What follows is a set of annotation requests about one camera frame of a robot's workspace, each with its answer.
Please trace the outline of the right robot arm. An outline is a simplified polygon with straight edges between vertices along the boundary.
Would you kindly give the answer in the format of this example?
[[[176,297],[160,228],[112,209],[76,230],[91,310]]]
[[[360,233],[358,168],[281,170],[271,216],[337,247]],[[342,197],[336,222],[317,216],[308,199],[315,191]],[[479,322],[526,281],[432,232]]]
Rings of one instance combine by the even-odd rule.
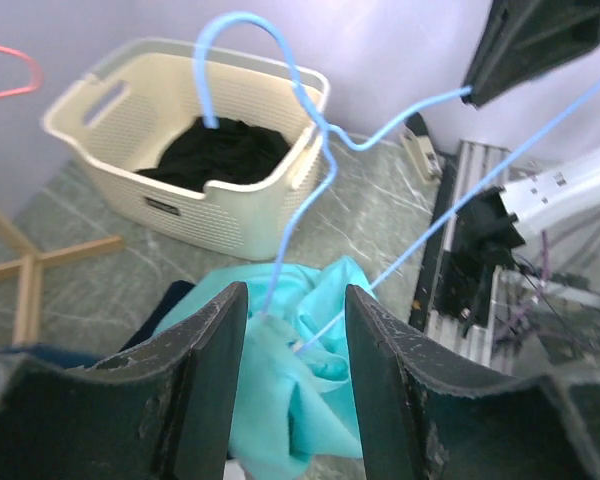
[[[481,107],[600,46],[600,1],[495,1],[466,81]],[[600,205],[600,147],[519,181],[487,185],[457,213],[454,254],[491,264]]]

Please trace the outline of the blue hanger of teal shirt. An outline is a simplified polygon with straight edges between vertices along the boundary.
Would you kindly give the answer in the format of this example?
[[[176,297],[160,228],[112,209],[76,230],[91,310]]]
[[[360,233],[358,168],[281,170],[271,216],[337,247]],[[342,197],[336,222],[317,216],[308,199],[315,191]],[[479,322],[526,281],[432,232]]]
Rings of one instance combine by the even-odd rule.
[[[328,173],[324,180],[313,190],[313,192],[304,200],[301,205],[295,210],[291,218],[287,222],[283,236],[280,241],[278,253],[275,258],[274,267],[270,276],[269,285],[265,300],[263,301],[262,307],[259,312],[259,316],[265,318],[268,316],[269,307],[272,303],[273,296],[278,285],[279,277],[282,270],[283,260],[286,256],[286,252],[289,247],[290,240],[295,231],[298,222],[302,219],[305,213],[312,207],[314,202],[324,194],[333,184],[339,173],[338,163],[335,160],[329,145],[330,135],[335,134],[338,136],[343,143],[345,143],[349,149],[362,152],[367,151],[374,147],[380,140],[382,140],[391,130],[393,130],[399,123],[406,120],[408,117],[419,112],[422,109],[435,106],[440,103],[450,101],[455,98],[459,98],[463,95],[467,95],[472,91],[470,86],[464,86],[457,88],[442,94],[427,97],[421,101],[418,101],[404,111],[397,114],[393,119],[389,120],[387,124],[381,127],[376,133],[374,133],[366,142],[358,144],[353,142],[347,133],[338,125],[329,123],[324,116],[317,110],[317,107],[309,99],[306,89],[300,79],[300,72],[296,65],[295,58],[292,49],[283,36],[281,31],[267,19],[247,11],[233,11],[222,14],[215,19],[207,23],[201,33],[199,34],[192,57],[192,71],[195,80],[195,86],[197,89],[199,102],[202,107],[203,123],[206,127],[216,129],[219,127],[219,122],[216,118],[212,96],[210,88],[207,83],[206,75],[206,61],[208,52],[215,43],[217,37],[221,35],[225,30],[236,24],[251,24],[254,25],[266,33],[268,33],[278,44],[282,54],[284,56],[285,64],[289,69],[290,78],[292,80],[292,90],[299,102],[301,107],[316,125],[319,134],[322,137],[321,152],[324,158],[327,160],[329,166]],[[377,287],[386,278],[389,277],[395,270],[398,269],[407,259],[409,259],[417,250],[425,245],[425,243],[437,233],[451,218],[457,214],[462,207],[467,205],[477,194],[481,193],[492,181],[496,180],[497,177],[507,170],[509,166],[513,164],[515,160],[526,153],[532,146],[539,142],[544,136],[548,135],[553,129],[555,129],[562,121],[568,116],[573,114],[579,107],[585,104],[590,98],[592,98],[598,91],[600,91],[600,80],[598,80],[593,86],[586,90],[580,95],[573,103],[571,103],[565,110],[559,113],[556,117],[550,120],[545,126],[543,126],[537,133],[532,135],[516,150],[514,150],[504,161],[495,166],[490,170],[478,183],[476,183],[472,189],[468,190],[459,200],[457,200],[452,207],[444,212],[434,223],[422,234],[411,246],[409,246],[404,253],[398,257],[372,284],[373,288]]]

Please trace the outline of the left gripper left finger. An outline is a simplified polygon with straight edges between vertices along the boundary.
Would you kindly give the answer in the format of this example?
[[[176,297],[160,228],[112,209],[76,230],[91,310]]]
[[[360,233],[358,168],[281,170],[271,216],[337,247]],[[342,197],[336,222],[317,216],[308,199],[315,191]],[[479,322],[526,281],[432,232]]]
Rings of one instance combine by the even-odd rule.
[[[0,355],[0,479],[219,479],[245,284],[90,368]]]

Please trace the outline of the cream laundry basket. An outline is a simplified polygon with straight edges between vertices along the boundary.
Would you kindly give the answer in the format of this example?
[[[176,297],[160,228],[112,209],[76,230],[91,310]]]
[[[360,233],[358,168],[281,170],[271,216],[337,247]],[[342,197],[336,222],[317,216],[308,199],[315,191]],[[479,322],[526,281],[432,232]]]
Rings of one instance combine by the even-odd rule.
[[[207,57],[218,127],[206,127],[192,54],[174,40],[123,46],[54,102],[44,128],[120,215],[208,250],[273,258],[315,188],[321,138],[285,65],[224,49]]]

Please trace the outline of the wooden clothes rack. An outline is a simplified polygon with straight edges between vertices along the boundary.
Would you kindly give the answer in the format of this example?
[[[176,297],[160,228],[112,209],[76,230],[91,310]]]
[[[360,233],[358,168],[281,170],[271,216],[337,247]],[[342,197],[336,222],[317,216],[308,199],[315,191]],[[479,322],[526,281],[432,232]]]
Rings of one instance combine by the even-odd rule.
[[[12,342],[31,344],[38,340],[42,311],[43,275],[49,268],[90,257],[115,253],[124,248],[120,236],[110,236],[50,252],[40,250],[15,224],[0,212],[0,240],[19,254],[17,260],[0,264],[0,281],[18,278],[18,297]]]

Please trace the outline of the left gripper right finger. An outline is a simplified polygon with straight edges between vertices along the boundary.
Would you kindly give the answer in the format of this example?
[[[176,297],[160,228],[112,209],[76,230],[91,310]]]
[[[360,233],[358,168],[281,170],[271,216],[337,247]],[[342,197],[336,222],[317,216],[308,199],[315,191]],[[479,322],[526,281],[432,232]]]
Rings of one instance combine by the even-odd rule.
[[[467,360],[345,295],[370,479],[600,479],[600,370],[516,378]]]

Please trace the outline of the black garment in basket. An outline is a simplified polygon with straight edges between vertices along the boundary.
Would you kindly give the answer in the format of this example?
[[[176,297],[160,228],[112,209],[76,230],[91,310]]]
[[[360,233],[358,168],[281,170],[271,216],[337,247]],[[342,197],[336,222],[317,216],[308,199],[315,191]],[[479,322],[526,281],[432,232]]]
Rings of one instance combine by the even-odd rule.
[[[267,178],[291,149],[276,130],[229,118],[218,122],[218,128],[210,129],[196,118],[164,150],[155,167],[137,173],[195,192],[202,192],[212,180],[250,185]]]

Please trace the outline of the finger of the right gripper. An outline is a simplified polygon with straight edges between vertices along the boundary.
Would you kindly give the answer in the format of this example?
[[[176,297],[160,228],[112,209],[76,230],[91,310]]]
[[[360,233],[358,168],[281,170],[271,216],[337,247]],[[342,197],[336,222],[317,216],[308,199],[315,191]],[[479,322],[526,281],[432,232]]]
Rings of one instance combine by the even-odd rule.
[[[480,108],[517,85],[600,47],[600,0],[491,3],[464,78],[465,104]]]

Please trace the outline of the teal t shirt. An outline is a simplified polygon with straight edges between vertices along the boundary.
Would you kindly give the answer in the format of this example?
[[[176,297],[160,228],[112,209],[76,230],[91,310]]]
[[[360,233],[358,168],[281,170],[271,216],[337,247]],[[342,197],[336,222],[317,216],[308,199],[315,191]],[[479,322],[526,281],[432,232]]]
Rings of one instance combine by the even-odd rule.
[[[370,289],[343,256],[322,270],[285,264],[266,316],[273,270],[252,264],[207,274],[160,321],[163,332],[229,283],[248,289],[248,320],[229,452],[255,479],[296,479],[316,455],[362,455],[344,321],[348,285]]]

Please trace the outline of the aluminium rail frame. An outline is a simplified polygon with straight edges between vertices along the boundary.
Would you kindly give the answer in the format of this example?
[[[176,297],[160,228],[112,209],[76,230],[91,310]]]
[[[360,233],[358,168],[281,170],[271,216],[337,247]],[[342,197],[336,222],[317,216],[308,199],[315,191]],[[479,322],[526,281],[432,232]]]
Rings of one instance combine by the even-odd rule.
[[[464,142],[442,174],[410,324],[505,373],[600,368],[600,148],[566,163]]]

